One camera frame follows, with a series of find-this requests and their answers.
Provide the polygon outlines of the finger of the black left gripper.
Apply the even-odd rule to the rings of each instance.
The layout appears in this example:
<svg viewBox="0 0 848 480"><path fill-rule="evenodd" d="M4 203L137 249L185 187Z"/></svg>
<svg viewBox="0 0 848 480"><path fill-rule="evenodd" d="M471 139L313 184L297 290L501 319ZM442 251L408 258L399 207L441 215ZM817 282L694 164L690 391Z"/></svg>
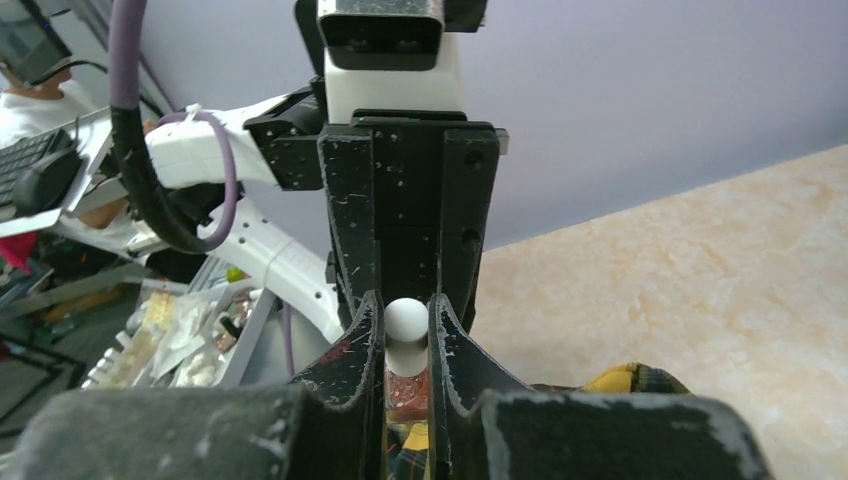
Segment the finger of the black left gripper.
<svg viewBox="0 0 848 480"><path fill-rule="evenodd" d="M450 129L444 135L439 280L460 325L470 331L487 217L500 157L493 129Z"/></svg>
<svg viewBox="0 0 848 480"><path fill-rule="evenodd" d="M369 133L327 133L319 140L320 164L336 274L354 317L377 284L373 141Z"/></svg>

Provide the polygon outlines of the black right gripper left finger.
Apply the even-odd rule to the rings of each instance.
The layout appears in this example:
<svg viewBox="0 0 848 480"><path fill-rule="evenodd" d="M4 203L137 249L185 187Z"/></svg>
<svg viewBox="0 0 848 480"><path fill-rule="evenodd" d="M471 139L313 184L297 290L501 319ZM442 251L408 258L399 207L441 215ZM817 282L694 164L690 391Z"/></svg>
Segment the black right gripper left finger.
<svg viewBox="0 0 848 480"><path fill-rule="evenodd" d="M6 479L374 479L383 473L383 302L290 382L85 389L36 414Z"/></svg>

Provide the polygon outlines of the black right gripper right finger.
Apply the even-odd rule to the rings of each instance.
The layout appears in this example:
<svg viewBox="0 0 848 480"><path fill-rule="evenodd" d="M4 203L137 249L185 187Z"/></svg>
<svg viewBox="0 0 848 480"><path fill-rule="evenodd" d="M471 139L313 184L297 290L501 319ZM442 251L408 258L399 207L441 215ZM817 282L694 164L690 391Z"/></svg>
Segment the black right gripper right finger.
<svg viewBox="0 0 848 480"><path fill-rule="evenodd" d="M768 479L745 421L694 395L547 393L499 365L447 296L429 303L435 479Z"/></svg>

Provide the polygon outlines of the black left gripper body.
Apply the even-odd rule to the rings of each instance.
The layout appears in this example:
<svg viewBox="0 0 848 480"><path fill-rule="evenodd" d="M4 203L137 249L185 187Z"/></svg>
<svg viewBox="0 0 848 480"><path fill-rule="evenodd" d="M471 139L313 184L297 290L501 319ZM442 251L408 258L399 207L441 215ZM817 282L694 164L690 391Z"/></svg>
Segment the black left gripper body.
<svg viewBox="0 0 848 480"><path fill-rule="evenodd" d="M297 95L247 120L245 130L282 188L322 190L319 140L327 133L369 133L373 141L377 284L384 292L440 291L439 247L444 135L450 129L493 129L458 112L356 112L331 124L316 98Z"/></svg>

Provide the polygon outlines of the nail polish bottle white cap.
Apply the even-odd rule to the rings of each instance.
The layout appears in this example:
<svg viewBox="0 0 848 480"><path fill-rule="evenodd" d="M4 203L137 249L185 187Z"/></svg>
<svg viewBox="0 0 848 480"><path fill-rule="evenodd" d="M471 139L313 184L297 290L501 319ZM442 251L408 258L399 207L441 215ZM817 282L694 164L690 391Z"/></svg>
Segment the nail polish bottle white cap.
<svg viewBox="0 0 848 480"><path fill-rule="evenodd" d="M428 308L414 298L398 298L384 311L386 394L393 422L427 419L429 392Z"/></svg>

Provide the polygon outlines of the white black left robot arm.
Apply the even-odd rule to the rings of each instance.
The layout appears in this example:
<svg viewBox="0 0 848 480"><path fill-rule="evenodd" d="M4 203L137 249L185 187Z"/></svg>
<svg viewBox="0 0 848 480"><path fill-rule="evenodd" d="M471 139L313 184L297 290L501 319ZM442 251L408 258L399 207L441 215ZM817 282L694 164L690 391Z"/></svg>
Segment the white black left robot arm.
<svg viewBox="0 0 848 480"><path fill-rule="evenodd" d="M328 342L373 290L386 301L442 293L471 327L504 130L457 112L361 111L325 125L305 89L217 118L238 173L326 194L332 250L317 257L240 195L197 218L173 206L163 214L171 227L219 226L232 210L213 255L288 301Z"/></svg>

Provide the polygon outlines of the yellow plaid shirt sleeve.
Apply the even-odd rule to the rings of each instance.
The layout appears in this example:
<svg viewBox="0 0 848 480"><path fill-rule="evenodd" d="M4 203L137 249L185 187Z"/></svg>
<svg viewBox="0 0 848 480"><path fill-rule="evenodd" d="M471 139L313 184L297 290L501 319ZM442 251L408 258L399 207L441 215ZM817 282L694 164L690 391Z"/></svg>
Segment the yellow plaid shirt sleeve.
<svg viewBox="0 0 848 480"><path fill-rule="evenodd" d="M392 372L387 380L387 473L388 479L429 477L428 401L429 377L422 371L413 377ZM632 362L611 367L588 383L577 386L533 384L545 393L660 393L688 394L690 390L664 369Z"/></svg>

